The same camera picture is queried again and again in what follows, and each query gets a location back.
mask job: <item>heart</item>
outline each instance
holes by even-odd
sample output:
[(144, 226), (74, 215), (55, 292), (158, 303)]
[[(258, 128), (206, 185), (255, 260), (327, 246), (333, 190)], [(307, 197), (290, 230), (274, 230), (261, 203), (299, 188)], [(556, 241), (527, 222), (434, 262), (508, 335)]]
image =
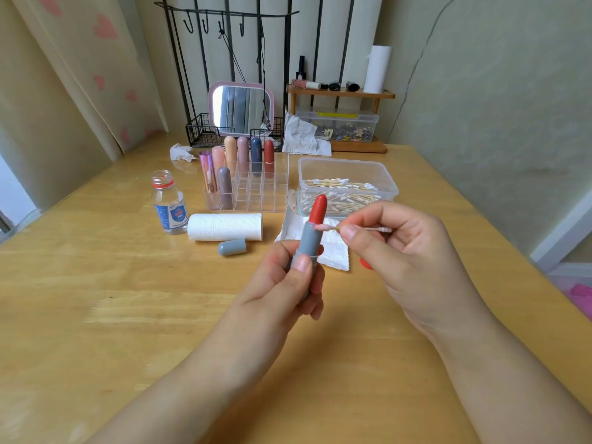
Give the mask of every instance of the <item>heart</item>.
[(126, 145), (131, 144), (130, 134), (127, 132), (127, 128), (123, 128), (119, 136), (121, 137), (123, 143), (125, 143)]
[(100, 91), (105, 90), (105, 78), (103, 78), (100, 74), (96, 74), (92, 78), (97, 83), (97, 87)]
[(135, 90), (130, 90), (126, 93), (125, 99), (127, 99), (130, 103), (135, 103), (136, 101), (138, 101), (138, 94)]
[(46, 11), (48, 11), (54, 17), (61, 17), (64, 15), (62, 8), (57, 4), (59, 0), (37, 0), (41, 6), (45, 7)]
[(119, 37), (113, 23), (111, 23), (111, 20), (109, 20), (106, 15), (97, 15), (97, 22), (98, 25), (95, 25), (92, 28), (95, 32), (95, 36), (100, 39), (117, 39)]

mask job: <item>toilet paper roll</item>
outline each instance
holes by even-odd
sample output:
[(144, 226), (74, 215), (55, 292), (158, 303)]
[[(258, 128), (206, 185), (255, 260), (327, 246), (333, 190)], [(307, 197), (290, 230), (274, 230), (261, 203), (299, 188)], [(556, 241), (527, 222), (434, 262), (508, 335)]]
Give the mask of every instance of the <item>toilet paper roll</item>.
[(228, 241), (244, 238), (261, 241), (263, 221), (254, 214), (193, 214), (189, 217), (187, 235), (194, 241)]
[(387, 75), (387, 67), (391, 58), (391, 47), (373, 45), (370, 51), (370, 60), (366, 70), (366, 82), (364, 91), (367, 93), (382, 93), (384, 78)]

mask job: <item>acrylic lipstick organizer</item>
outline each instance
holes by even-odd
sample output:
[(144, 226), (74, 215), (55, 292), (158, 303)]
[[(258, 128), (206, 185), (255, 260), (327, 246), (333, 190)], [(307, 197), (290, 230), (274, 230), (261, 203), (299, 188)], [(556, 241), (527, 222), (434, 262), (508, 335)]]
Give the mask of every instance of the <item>acrylic lipstick organizer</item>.
[(285, 212), (288, 201), (288, 168), (290, 155), (275, 153), (273, 172), (266, 172), (266, 164), (256, 163), (256, 170), (261, 167), (261, 173), (253, 172), (253, 163), (246, 164), (241, 171), (237, 163), (232, 178), (232, 209), (222, 208), (220, 188), (215, 193), (208, 193), (203, 189), (205, 206), (209, 210), (242, 211), (242, 212)]

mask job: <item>hand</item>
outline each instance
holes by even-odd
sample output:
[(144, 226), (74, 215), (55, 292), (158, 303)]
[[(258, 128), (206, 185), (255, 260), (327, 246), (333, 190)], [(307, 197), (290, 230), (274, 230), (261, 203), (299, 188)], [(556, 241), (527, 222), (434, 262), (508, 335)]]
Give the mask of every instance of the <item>hand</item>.
[[(260, 380), (284, 347), (288, 332), (301, 315), (318, 320), (325, 271), (310, 257), (290, 261), (299, 241), (278, 241), (214, 329), (196, 349), (197, 361), (211, 365), (211, 376), (232, 394)], [(299, 304), (310, 285), (307, 298)]]
[[(379, 225), (393, 228), (386, 240), (360, 227)], [(467, 336), (493, 320), (439, 218), (379, 201), (343, 220), (340, 234), (430, 340)]]

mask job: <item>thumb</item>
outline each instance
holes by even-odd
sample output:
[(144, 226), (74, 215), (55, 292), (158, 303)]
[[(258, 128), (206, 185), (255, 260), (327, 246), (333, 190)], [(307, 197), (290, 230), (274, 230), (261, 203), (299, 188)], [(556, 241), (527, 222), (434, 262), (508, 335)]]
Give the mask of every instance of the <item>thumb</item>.
[(406, 263), (402, 253), (359, 225), (346, 224), (341, 227), (339, 234), (345, 244), (366, 260), (383, 279), (393, 274), (395, 264)]
[(263, 299), (270, 305), (274, 315), (283, 318), (299, 304), (312, 278), (313, 261), (306, 254), (300, 254), (284, 280), (273, 287)]

